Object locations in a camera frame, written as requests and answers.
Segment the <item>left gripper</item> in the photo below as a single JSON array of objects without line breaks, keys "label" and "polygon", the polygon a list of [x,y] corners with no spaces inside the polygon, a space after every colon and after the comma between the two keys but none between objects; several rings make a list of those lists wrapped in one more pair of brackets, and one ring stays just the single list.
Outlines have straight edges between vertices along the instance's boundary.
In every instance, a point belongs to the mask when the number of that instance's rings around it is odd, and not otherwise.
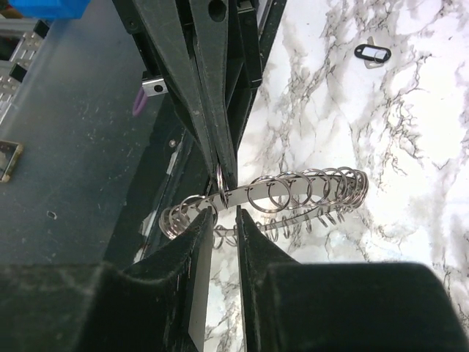
[{"label": "left gripper", "polygon": [[208,175],[215,180],[220,169],[225,184],[235,186],[237,162],[227,108],[246,107],[254,100],[287,3],[190,1],[196,68],[176,3],[134,4],[177,115],[197,140]]}]

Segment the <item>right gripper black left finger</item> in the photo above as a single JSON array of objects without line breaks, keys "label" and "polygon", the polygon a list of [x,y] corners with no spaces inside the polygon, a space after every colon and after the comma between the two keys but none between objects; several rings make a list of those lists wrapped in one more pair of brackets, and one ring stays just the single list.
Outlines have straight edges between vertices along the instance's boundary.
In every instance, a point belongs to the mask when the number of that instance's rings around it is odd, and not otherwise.
[{"label": "right gripper black left finger", "polygon": [[1,267],[3,351],[202,351],[213,240],[203,210],[154,254]]}]

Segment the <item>steel disc with keyrings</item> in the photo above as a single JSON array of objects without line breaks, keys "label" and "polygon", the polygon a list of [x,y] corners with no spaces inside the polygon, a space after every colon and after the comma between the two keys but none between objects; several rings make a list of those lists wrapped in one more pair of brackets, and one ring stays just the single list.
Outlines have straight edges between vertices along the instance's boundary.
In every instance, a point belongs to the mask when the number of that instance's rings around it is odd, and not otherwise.
[{"label": "steel disc with keyrings", "polygon": [[324,227],[344,221],[347,213],[362,206],[369,190],[365,172],[349,167],[287,171],[265,175],[223,194],[191,195],[180,203],[165,209],[158,225],[162,233],[174,240],[186,231],[193,220],[206,208],[214,218],[213,246],[237,245],[237,226],[224,227],[218,217],[222,212],[241,205],[249,205],[267,215],[267,222],[256,222],[256,228],[276,242],[289,237],[289,227],[314,220]]}]

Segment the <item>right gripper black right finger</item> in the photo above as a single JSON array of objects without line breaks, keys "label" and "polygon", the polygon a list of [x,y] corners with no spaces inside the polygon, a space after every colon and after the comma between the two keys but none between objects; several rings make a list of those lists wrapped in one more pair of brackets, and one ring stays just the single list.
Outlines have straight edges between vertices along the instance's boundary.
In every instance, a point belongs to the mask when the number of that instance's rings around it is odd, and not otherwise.
[{"label": "right gripper black right finger", "polygon": [[247,351],[466,351],[440,280],[418,263],[301,264],[237,210]]}]

